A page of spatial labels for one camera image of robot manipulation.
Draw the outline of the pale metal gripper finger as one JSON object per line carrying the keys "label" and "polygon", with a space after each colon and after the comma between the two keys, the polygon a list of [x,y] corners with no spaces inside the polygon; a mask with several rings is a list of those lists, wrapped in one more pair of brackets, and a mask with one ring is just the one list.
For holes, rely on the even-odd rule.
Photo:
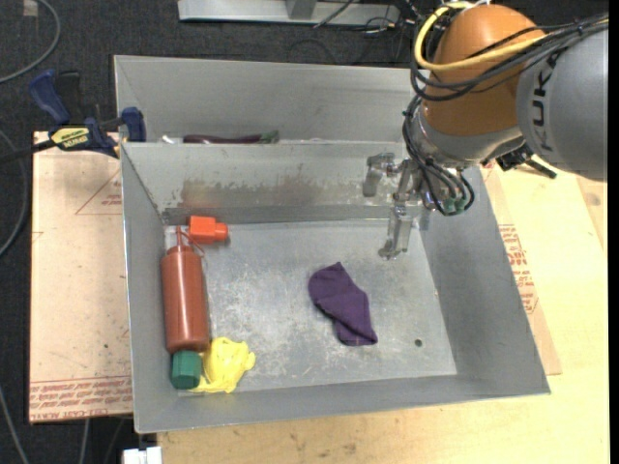
{"label": "pale metal gripper finger", "polygon": [[415,217],[415,211],[404,204],[396,204],[391,209],[387,239],[378,251],[381,258],[390,260],[408,250]]}
{"label": "pale metal gripper finger", "polygon": [[401,171],[401,166],[396,163],[394,153],[381,153],[367,158],[367,172],[363,182],[364,197],[373,197],[378,190],[378,184],[382,177],[394,178]]}

